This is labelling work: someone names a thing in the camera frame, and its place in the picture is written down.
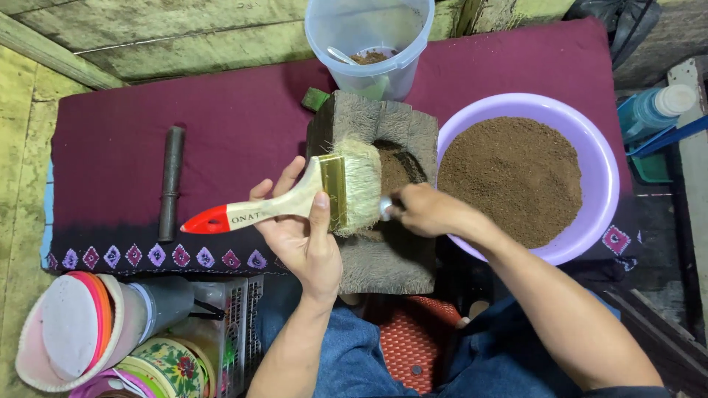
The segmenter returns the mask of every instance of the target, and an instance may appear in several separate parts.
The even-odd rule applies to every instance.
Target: metal spoon
[[[339,59],[342,62],[345,62],[349,65],[359,65],[357,64],[353,59],[349,58],[347,55],[345,55],[343,52],[337,50],[336,48],[329,46],[327,47],[327,51],[332,54],[336,59]]]

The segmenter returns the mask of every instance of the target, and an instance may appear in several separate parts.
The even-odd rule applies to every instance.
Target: paint brush
[[[284,195],[213,207],[189,219],[180,230],[218,234],[279,215],[307,217],[320,191],[329,194],[333,233],[348,237],[371,228],[379,220],[381,196],[381,158],[376,147],[342,140],[331,154],[310,158],[300,181]]]

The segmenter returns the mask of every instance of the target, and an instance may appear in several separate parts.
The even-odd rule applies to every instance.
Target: white plastic container
[[[376,101],[402,101],[428,45],[434,10],[434,0],[309,0],[305,35],[339,89]],[[382,52],[389,59],[349,65],[333,58],[328,46],[350,56]]]

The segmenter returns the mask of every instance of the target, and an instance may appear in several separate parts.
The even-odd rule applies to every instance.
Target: blue jeans
[[[297,306],[295,277],[270,276],[263,285],[256,317],[263,349],[273,343]],[[600,300],[619,317],[619,312]],[[446,382],[438,398],[560,398],[582,391],[558,367],[513,297],[497,302],[459,332]],[[322,341],[316,398],[417,397],[393,380],[379,342],[379,328],[357,318],[338,301]]]

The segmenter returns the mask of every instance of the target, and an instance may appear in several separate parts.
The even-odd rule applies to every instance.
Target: left hand
[[[274,198],[291,189],[304,166],[304,157],[298,156],[282,171],[273,189]],[[251,189],[249,200],[263,200],[272,187],[271,180],[263,180]],[[309,219],[288,215],[256,223],[273,253],[299,279],[303,297],[331,305],[342,278],[342,258],[328,228],[329,196],[322,192],[315,196]]]

